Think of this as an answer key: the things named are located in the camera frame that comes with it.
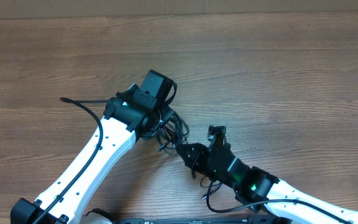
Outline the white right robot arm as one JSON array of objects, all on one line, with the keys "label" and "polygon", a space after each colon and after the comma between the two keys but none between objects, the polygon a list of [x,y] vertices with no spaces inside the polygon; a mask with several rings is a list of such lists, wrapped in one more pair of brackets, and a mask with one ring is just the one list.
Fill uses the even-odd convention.
[{"label": "white right robot arm", "polygon": [[[231,152],[229,144],[213,147],[181,144],[177,146],[177,153],[187,167],[210,178],[206,204],[212,212],[229,213],[250,208],[298,223],[358,223],[358,211],[319,200],[258,167],[247,166]],[[213,208],[209,198],[215,181],[231,187],[242,205],[220,210]]]}]

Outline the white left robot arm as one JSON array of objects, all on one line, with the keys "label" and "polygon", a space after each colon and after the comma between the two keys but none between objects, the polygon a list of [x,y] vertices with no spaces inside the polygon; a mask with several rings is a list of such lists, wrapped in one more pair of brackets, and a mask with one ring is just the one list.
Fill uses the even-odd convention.
[{"label": "white left robot arm", "polygon": [[98,127],[86,146],[33,202],[24,198],[16,202],[11,223],[79,223],[115,163],[140,138],[154,138],[168,122],[176,92],[177,84],[155,70],[148,71],[141,86],[117,92],[105,102],[102,118],[92,115]]}]

